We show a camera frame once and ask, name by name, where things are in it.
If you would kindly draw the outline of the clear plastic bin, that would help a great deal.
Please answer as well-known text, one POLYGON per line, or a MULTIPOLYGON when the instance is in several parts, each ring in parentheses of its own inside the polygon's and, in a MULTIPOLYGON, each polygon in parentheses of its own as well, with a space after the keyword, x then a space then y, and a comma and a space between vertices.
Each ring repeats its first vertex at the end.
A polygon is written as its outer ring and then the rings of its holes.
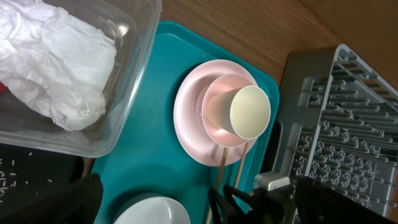
POLYGON ((44 0, 99 28, 116 42, 116 61, 104 88, 106 113, 81 131, 66 131, 1 93, 1 142, 97 158, 115 147, 146 70, 162 10, 161 0, 44 0))

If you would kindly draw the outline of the red snack wrapper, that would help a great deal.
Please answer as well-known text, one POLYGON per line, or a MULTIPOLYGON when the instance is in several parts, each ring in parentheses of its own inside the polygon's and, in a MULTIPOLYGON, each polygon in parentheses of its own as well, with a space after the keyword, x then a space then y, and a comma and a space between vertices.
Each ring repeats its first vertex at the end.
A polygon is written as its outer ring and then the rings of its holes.
POLYGON ((0 83, 0 93, 4 92, 6 90, 6 86, 0 83))

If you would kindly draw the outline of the pale green cup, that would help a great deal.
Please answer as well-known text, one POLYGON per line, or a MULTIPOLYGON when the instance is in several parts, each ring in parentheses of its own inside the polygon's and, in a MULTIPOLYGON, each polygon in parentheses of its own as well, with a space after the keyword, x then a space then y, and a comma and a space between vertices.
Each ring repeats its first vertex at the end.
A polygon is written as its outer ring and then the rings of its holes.
POLYGON ((267 128, 271 104, 266 93, 248 85, 212 96, 206 106, 210 123, 242 139, 254 139, 267 128))

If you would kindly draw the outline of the large pink plate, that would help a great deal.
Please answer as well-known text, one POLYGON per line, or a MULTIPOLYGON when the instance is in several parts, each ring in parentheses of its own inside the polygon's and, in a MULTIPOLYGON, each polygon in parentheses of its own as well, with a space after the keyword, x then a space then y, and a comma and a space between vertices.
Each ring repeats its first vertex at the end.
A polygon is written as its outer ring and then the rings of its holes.
POLYGON ((174 104, 174 126, 178 140, 186 153, 206 166, 220 165, 224 145, 215 142, 209 134, 227 136, 225 130, 212 127, 205 130, 202 116, 203 97, 208 87, 223 75, 241 75, 249 85, 257 83, 242 66, 229 60, 210 60, 188 72, 178 89, 174 104))

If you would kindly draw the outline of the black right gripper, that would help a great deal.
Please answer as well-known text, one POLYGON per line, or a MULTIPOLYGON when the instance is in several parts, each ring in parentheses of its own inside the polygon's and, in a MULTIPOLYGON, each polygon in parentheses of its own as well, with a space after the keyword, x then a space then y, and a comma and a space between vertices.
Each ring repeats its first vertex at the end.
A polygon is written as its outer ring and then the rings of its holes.
POLYGON ((248 220, 251 223, 292 223, 295 215, 294 192, 292 184, 270 191, 260 187, 252 190, 250 195, 228 184, 223 187, 223 195, 210 188, 208 198, 213 224, 238 223, 239 212, 243 209, 235 198, 250 206, 248 220))

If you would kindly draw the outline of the right wooden chopstick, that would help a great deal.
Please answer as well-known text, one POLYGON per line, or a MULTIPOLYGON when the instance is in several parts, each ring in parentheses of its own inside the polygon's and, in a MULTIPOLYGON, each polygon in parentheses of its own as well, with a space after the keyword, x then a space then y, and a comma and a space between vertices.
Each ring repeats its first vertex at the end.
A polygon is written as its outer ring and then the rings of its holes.
POLYGON ((247 142, 245 144, 244 151, 242 153, 242 156, 241 156, 241 159, 240 159, 240 162, 239 162, 239 168, 238 168, 238 171, 237 171, 237 174, 236 174, 236 178, 235 178, 235 181, 234 181, 234 188, 238 188, 238 186, 239 186, 239 182, 240 182, 240 179, 241 179, 241 174, 242 174, 242 170, 243 170, 243 166, 244 166, 244 161, 245 161, 246 154, 247 154, 248 150, 249 150, 249 143, 247 142))

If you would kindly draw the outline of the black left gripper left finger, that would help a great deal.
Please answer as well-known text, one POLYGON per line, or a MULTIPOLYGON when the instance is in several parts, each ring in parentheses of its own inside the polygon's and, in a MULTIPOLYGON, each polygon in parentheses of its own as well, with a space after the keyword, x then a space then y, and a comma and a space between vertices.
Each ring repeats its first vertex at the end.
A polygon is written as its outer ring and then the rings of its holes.
POLYGON ((88 174, 30 205, 1 216, 1 223, 92 224, 103 198, 97 173, 88 174))

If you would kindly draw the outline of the grey dishwasher rack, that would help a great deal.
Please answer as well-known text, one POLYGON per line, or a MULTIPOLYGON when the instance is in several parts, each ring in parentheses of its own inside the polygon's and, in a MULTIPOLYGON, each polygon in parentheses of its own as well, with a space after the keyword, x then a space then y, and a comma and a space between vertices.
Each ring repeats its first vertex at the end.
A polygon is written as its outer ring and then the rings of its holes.
POLYGON ((308 176, 386 216, 397 203, 397 91, 347 45, 292 52, 271 169, 308 176))

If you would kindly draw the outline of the grey bowl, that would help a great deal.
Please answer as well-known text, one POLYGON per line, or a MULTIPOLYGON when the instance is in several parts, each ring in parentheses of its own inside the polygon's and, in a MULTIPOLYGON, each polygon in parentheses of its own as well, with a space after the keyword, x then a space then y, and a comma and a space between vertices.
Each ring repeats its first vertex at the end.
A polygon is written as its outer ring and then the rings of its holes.
POLYGON ((153 192, 129 199, 115 214, 114 224, 191 224, 185 207, 153 192))

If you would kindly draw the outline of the teal plastic tray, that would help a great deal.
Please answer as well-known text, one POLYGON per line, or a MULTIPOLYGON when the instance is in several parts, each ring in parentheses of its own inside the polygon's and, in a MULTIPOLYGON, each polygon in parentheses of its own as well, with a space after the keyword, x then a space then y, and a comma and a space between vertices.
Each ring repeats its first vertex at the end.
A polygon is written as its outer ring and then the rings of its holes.
POLYGON ((112 223, 130 198, 155 192, 178 200, 192 223, 206 221, 208 189, 218 169, 192 159, 177 139, 173 122, 175 96, 197 65, 226 59, 243 66, 279 107, 275 80, 235 55, 172 21, 161 21, 136 99, 114 149, 97 158, 93 172, 101 177, 103 199, 96 223, 112 223))

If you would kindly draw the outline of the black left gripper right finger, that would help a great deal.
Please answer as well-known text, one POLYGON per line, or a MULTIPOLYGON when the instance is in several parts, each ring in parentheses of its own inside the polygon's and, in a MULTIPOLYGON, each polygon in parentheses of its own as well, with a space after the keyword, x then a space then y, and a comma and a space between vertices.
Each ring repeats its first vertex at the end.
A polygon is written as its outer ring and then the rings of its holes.
POLYGON ((303 224, 394 224, 309 177, 299 177, 295 206, 303 224))

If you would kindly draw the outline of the black tray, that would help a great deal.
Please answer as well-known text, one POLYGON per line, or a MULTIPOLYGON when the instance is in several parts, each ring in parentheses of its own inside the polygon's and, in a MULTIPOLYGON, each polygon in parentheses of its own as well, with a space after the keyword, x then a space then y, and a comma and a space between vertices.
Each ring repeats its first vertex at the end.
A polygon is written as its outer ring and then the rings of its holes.
POLYGON ((62 190, 83 170, 82 157, 1 144, 1 216, 62 190))

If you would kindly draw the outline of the white napkin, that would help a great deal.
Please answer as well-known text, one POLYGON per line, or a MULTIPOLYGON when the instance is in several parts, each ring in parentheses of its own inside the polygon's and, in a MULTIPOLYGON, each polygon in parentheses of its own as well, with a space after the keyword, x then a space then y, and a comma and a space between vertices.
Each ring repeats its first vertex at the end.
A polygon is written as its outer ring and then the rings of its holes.
POLYGON ((1 1, 1 83, 67 131, 105 114, 114 40, 64 8, 43 1, 1 1))

